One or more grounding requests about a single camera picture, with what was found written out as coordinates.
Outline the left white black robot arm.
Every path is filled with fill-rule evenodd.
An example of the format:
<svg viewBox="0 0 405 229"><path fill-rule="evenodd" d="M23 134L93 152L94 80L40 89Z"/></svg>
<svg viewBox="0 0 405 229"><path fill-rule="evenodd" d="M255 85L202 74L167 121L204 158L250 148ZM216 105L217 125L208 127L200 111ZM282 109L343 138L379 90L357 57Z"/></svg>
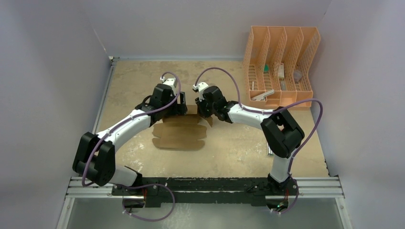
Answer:
<svg viewBox="0 0 405 229"><path fill-rule="evenodd" d="M124 186L130 195L142 190L142 174L116 164L116 152L139 132L153 126L164 117L185 115L185 92L175 92L174 86L159 83L152 95L119 123L97 134L86 132L79 141L72 169L92 184L107 183Z"/></svg>

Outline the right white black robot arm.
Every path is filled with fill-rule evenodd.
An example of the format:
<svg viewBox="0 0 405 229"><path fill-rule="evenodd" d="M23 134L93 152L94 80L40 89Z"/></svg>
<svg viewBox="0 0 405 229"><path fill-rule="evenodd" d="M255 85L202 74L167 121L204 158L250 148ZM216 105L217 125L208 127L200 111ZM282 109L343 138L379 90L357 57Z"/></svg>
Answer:
<svg viewBox="0 0 405 229"><path fill-rule="evenodd" d="M243 109L237 101L227 101L217 86L205 82L193 86L199 94L195 99L198 113L208 118L215 115L220 121L247 126L261 130L268 146L274 153L273 165L268 174L268 188L280 194L291 180L289 165L293 153L300 147L305 136L291 113L276 110L276 114L265 114L257 108Z"/></svg>

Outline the brown cardboard box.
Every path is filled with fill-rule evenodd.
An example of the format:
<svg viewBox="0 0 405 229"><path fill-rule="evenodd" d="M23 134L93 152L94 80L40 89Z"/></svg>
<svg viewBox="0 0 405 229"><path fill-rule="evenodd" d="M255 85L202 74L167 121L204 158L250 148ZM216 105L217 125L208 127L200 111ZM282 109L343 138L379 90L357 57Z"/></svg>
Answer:
<svg viewBox="0 0 405 229"><path fill-rule="evenodd" d="M153 126L152 143L163 150L196 151L204 147L207 127L200 124L205 120L213 126L212 117L201 117L196 105L187 105L185 115L163 118L162 123Z"/></svg>

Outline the pack of coloured markers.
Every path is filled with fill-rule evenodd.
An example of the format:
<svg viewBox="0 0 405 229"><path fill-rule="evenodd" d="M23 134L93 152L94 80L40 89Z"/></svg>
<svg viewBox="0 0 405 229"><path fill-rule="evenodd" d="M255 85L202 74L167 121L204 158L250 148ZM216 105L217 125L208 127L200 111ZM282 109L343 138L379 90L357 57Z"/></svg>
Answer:
<svg viewBox="0 0 405 229"><path fill-rule="evenodd" d="M267 144L267 155L268 155L268 156L273 156L273 155L274 155L274 153L273 153L273 151L271 150L269 144Z"/></svg>

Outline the orange plastic file organizer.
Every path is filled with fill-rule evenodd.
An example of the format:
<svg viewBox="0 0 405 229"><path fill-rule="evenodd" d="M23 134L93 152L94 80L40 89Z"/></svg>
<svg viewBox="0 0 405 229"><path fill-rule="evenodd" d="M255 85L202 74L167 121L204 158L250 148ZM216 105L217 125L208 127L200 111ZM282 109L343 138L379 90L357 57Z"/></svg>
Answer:
<svg viewBox="0 0 405 229"><path fill-rule="evenodd" d="M246 104L273 109L303 101L294 109L309 109L309 70L320 41L317 27L251 26L243 60Z"/></svg>

